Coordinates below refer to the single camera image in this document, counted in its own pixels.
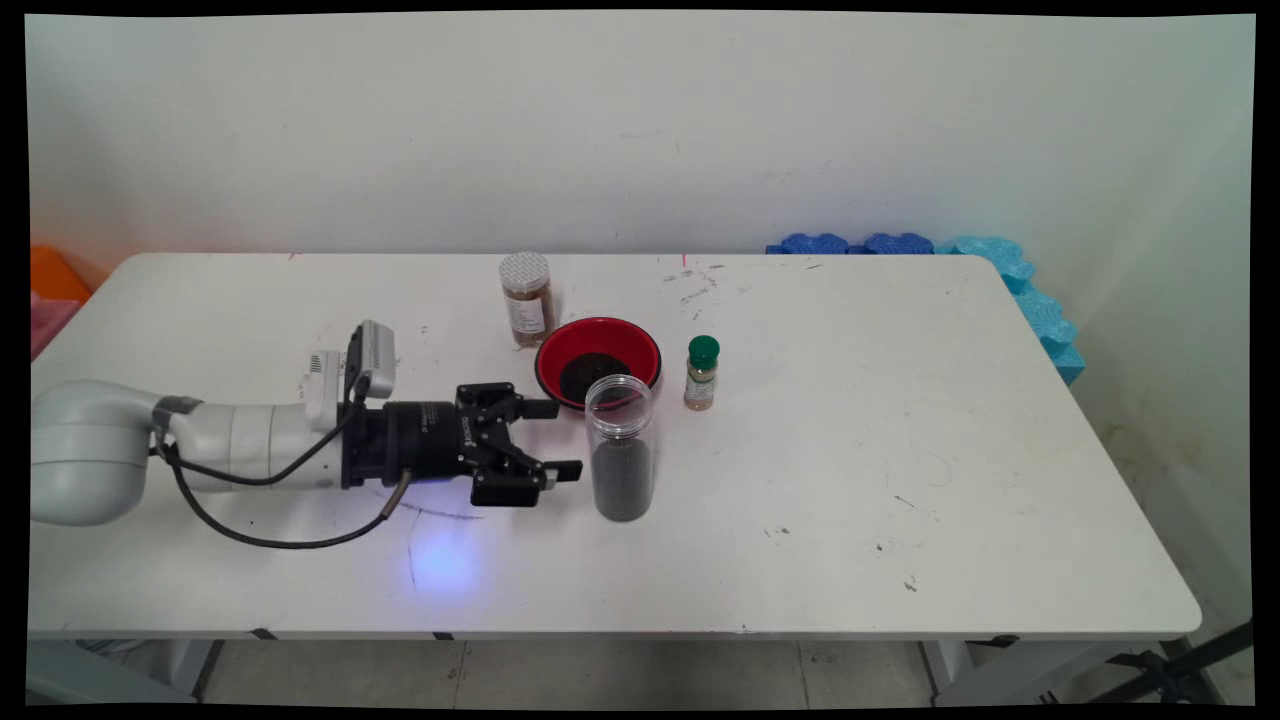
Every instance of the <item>spice bottle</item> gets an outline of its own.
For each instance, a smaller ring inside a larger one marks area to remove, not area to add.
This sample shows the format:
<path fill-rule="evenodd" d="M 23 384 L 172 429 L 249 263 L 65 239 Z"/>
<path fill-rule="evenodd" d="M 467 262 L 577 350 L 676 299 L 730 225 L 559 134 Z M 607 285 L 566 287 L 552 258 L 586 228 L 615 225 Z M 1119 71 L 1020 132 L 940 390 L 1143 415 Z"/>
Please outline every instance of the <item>spice bottle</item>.
<path fill-rule="evenodd" d="M 690 410 L 707 410 L 716 400 L 716 368 L 719 365 L 719 343 L 709 334 L 689 342 L 689 374 L 685 377 L 685 405 Z"/>
<path fill-rule="evenodd" d="M 552 307 L 552 270 L 536 252 L 508 255 L 498 265 L 507 301 L 511 334 L 524 347 L 536 346 L 556 329 Z"/>

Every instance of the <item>black cable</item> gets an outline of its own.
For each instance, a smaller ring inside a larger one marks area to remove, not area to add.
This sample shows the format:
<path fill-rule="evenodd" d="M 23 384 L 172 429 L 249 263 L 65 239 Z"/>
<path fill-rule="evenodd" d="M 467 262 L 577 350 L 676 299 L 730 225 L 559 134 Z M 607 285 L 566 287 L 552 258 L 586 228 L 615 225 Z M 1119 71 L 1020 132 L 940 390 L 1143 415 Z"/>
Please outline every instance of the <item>black cable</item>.
<path fill-rule="evenodd" d="M 200 506 L 200 502 L 196 501 L 196 496 L 192 495 L 191 492 L 191 487 L 187 486 L 186 478 L 182 477 L 183 462 L 182 459 L 178 456 L 177 443 L 164 446 L 164 456 L 169 461 L 169 466 L 173 468 L 173 479 L 178 482 L 178 491 L 182 493 L 182 497 L 186 498 L 187 505 L 191 506 L 191 510 L 196 514 L 197 518 L 204 520 L 206 525 L 218 530 L 223 536 L 232 538 L 233 541 L 239 541 L 246 544 L 252 544 L 256 547 L 274 547 L 279 550 L 316 550 L 321 547 L 333 547 L 335 544 L 342 544 L 344 542 L 353 541 L 366 534 L 369 530 L 372 530 L 378 525 L 381 525 L 384 520 L 392 516 L 392 511 L 396 510 L 397 505 L 399 505 L 401 497 L 404 496 L 404 491 L 408 489 L 408 483 L 410 479 L 412 478 L 412 474 L 408 470 L 401 473 L 401 482 L 398 486 L 396 486 L 396 492 L 393 492 L 390 497 L 387 500 L 387 505 L 383 506 L 381 512 L 379 512 L 378 516 L 374 518 L 365 527 L 352 530 L 344 536 L 338 536 L 335 538 L 328 538 L 323 541 L 287 542 L 287 541 L 255 538 L 246 536 L 243 533 L 237 533 L 236 530 L 215 520 L 212 515 L 210 515 L 207 511 L 205 511 L 204 507 Z"/>
<path fill-rule="evenodd" d="M 301 468 L 303 462 L 306 462 L 307 460 L 311 460 L 311 457 L 316 452 L 320 452 L 320 450 L 324 446 L 329 445 L 329 441 L 332 441 L 333 438 L 338 437 L 338 433 L 340 433 L 342 429 L 347 427 L 347 423 L 349 423 L 351 419 L 355 415 L 356 415 L 356 413 L 353 410 L 348 409 L 346 413 L 343 413 L 342 420 L 339 420 L 338 424 L 334 425 L 334 428 L 332 430 L 329 430 L 328 433 L 325 433 L 325 436 L 323 438 L 320 438 L 320 442 L 312 445 L 310 450 L 307 450 L 301 456 L 298 456 L 298 459 L 294 460 L 292 464 L 289 464 L 288 468 L 280 470 L 279 473 L 271 475 L 270 478 L 242 478 L 241 475 L 233 475 L 230 473 L 223 473 L 221 470 L 214 470 L 212 468 L 205 468 L 204 465 L 197 465 L 196 462 L 188 462 L 187 460 L 183 460 L 182 457 L 178 457 L 177 452 L 173 455 L 173 457 L 169 457 L 168 454 L 164 455 L 163 457 L 165 460 L 165 462 L 168 462 L 169 465 L 174 465 L 174 464 L 182 465 L 183 468 L 186 468 L 188 470 L 195 470 L 196 473 L 200 473 L 202 475 L 209 475 L 210 478 L 218 478 L 219 480 L 227 480 L 228 483 L 234 483 L 237 486 L 253 486 L 253 487 L 274 486 L 275 483 L 283 480 L 284 478 L 289 477 L 291 473 L 293 473 L 294 470 L 297 470 L 298 468 Z M 151 454 L 155 455 L 155 450 L 154 448 L 152 448 Z"/>

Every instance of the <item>blue foam block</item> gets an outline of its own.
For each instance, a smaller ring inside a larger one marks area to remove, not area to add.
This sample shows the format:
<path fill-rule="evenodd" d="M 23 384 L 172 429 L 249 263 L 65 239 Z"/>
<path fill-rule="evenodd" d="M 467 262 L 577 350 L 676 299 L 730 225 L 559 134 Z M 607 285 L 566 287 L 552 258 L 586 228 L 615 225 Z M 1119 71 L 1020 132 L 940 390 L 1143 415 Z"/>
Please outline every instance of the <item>blue foam block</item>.
<path fill-rule="evenodd" d="M 781 247 L 782 255 L 844 255 L 849 250 L 849 242 L 840 236 L 826 232 L 818 237 L 795 233 L 787 236 Z"/>
<path fill-rule="evenodd" d="M 1004 278 L 1009 292 L 1014 295 L 1027 290 L 1032 275 L 1036 274 L 1036 265 L 1023 260 L 1021 246 L 1002 237 L 957 237 L 955 254 L 977 255 L 991 260 L 996 265 L 996 270 L 1000 272 L 1000 277 Z"/>
<path fill-rule="evenodd" d="M 897 237 L 878 232 L 867 238 L 867 251 L 872 255 L 933 255 L 933 243 L 910 232 Z"/>
<path fill-rule="evenodd" d="M 1048 352 L 1050 357 L 1057 357 L 1075 340 L 1075 325 L 1062 318 L 1062 305 L 1057 300 L 1030 287 L 1014 296 L 1018 307 L 1023 311 L 1027 322 L 1030 323 L 1036 337 Z"/>
<path fill-rule="evenodd" d="M 1084 357 L 1080 356 L 1074 345 L 1069 345 L 1066 350 L 1053 359 L 1053 366 L 1057 368 L 1057 374 L 1062 377 L 1062 382 L 1071 384 L 1084 372 Z"/>

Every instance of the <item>orange object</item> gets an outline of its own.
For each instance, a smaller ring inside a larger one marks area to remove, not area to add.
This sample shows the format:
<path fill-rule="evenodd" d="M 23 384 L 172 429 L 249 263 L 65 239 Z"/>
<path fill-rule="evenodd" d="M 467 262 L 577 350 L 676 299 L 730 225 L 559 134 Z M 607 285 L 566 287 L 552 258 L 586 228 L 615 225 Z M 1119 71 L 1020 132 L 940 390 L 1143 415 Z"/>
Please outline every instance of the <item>orange object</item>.
<path fill-rule="evenodd" d="M 67 260 L 44 245 L 31 247 L 31 290 L 45 300 L 76 300 L 82 305 L 92 295 Z"/>

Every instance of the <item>green cap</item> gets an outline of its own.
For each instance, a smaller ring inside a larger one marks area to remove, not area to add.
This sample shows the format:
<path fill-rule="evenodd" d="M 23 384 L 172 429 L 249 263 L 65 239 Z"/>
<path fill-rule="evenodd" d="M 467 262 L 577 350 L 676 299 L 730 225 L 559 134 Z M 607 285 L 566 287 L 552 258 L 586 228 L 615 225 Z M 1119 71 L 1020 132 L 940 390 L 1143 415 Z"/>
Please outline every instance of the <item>green cap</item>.
<path fill-rule="evenodd" d="M 689 341 L 689 364 L 699 370 L 710 370 L 719 357 L 719 343 L 709 334 L 700 334 Z"/>

